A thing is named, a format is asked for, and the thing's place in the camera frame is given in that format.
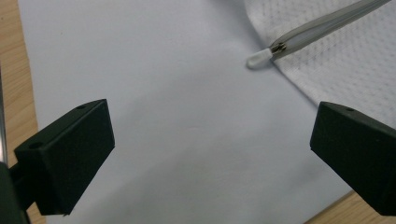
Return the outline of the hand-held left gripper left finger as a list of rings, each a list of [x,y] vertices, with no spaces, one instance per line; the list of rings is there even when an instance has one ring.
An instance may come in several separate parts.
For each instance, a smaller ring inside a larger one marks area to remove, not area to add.
[[[21,207],[35,203],[44,216],[70,214],[114,147],[105,99],[70,110],[14,150]]]

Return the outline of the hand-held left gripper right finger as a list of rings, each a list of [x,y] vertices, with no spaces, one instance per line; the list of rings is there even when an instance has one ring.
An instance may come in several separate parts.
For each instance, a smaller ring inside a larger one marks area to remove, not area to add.
[[[382,216],[396,217],[396,130],[353,108],[319,104],[310,148]]]

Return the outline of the white mesh cloth with zipper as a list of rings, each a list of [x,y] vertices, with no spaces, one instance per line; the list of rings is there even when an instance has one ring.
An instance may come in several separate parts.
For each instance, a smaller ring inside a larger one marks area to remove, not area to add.
[[[314,103],[355,108],[396,128],[396,0],[245,0],[264,49]]]

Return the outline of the zipper slider with pull tab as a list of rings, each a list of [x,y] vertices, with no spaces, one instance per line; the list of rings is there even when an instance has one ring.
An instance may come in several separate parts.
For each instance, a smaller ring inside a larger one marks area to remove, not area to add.
[[[246,66],[252,70],[262,68],[286,48],[287,45],[285,43],[277,43],[269,48],[258,51],[247,58]]]

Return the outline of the thin metal bar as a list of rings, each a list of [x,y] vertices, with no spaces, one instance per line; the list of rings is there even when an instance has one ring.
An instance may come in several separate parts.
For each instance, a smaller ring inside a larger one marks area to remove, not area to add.
[[[0,64],[0,161],[7,164],[7,137],[6,137],[6,121],[5,121],[5,107],[3,82]]]

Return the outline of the white table sheet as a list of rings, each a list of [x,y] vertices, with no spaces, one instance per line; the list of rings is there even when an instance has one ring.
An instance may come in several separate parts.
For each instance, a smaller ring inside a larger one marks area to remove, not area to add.
[[[303,224],[347,193],[310,149],[317,110],[260,49],[240,0],[19,0],[45,127],[108,102],[116,145],[49,224]]]

